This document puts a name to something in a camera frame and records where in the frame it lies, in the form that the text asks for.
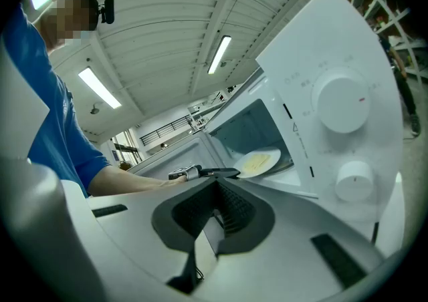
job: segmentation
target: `white microwave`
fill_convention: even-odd
[[[366,21],[346,0],[313,0],[256,60],[260,68],[204,130],[130,171],[166,179],[192,164],[231,168],[275,146],[275,172],[248,180],[346,222],[378,222],[396,184],[403,126],[393,74]]]

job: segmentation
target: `cable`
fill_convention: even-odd
[[[201,270],[199,270],[198,269],[198,267],[195,265],[195,268],[196,268],[196,273],[198,273],[199,274],[199,276],[200,277],[197,277],[197,280],[198,280],[198,282],[199,281],[203,281],[203,273],[202,273],[202,271]]]
[[[404,137],[403,140],[415,140],[418,137],[419,137],[419,135],[413,136],[413,137]]]

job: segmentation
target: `plate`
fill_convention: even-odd
[[[281,150],[273,146],[269,146],[267,148],[260,148],[249,152],[239,159],[233,167],[241,172],[241,174],[237,176],[239,178],[256,177],[272,168],[280,157]],[[252,164],[254,164],[256,168],[248,170],[247,168],[249,164],[251,164],[251,161],[253,161]]]

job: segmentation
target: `metal rack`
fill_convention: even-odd
[[[428,69],[424,69],[424,70],[419,69],[419,64],[417,63],[417,60],[415,57],[415,52],[413,51],[413,49],[417,48],[417,47],[426,47],[427,44],[424,41],[412,41],[411,42],[409,40],[409,36],[407,36],[407,34],[404,32],[404,30],[400,24],[400,20],[410,12],[410,9],[407,8],[404,11],[400,12],[398,15],[395,15],[391,11],[389,6],[387,5],[386,0],[373,0],[372,3],[370,4],[369,8],[368,8],[368,11],[364,14],[365,19],[369,16],[370,12],[372,11],[372,9],[375,7],[375,5],[377,3],[385,10],[385,12],[387,12],[387,14],[389,16],[389,22],[387,24],[385,24],[383,27],[381,27],[379,30],[377,30],[376,33],[380,33],[382,31],[384,31],[385,29],[387,29],[388,27],[395,25],[395,27],[399,31],[400,36],[404,42],[404,44],[400,44],[399,46],[395,47],[395,49],[396,50],[406,49],[409,52],[409,55],[410,55],[410,58],[413,62],[414,68],[407,67],[406,71],[407,71],[407,73],[411,73],[411,74],[414,74],[417,76],[417,80],[418,80],[419,85],[422,89],[421,77],[428,79]]]
[[[159,138],[162,138],[163,136],[166,136],[167,134],[174,132],[175,130],[178,130],[179,128],[182,128],[186,125],[190,125],[190,127],[192,127],[190,116],[184,116],[180,119],[177,119],[172,123],[164,125],[161,128],[146,134],[143,137],[140,137],[140,139],[143,145],[146,146],[147,144],[150,144],[151,142],[154,142],[155,140],[158,140]]]

